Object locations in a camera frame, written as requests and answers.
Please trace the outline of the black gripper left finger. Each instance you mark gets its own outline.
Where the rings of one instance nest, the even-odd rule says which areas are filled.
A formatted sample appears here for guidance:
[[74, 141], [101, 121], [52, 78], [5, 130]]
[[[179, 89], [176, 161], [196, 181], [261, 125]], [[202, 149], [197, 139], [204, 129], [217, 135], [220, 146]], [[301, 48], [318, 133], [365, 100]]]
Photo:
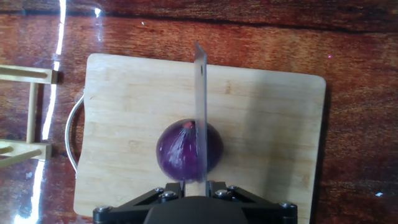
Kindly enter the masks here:
[[167, 183], [165, 187], [156, 187], [118, 207], [96, 207], [93, 210], [93, 223], [144, 223], [150, 209], [184, 196], [185, 182]]

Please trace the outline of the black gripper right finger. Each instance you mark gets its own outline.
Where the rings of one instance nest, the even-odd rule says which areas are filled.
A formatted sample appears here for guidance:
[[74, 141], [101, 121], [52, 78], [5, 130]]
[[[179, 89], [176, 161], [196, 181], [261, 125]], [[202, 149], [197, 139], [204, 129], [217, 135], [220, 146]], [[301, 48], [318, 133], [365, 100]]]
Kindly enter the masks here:
[[221, 209], [234, 223], [298, 223], [298, 208], [294, 203], [273, 203], [241, 187], [227, 186], [225, 182], [210, 180], [207, 188], [208, 196], [226, 202]]

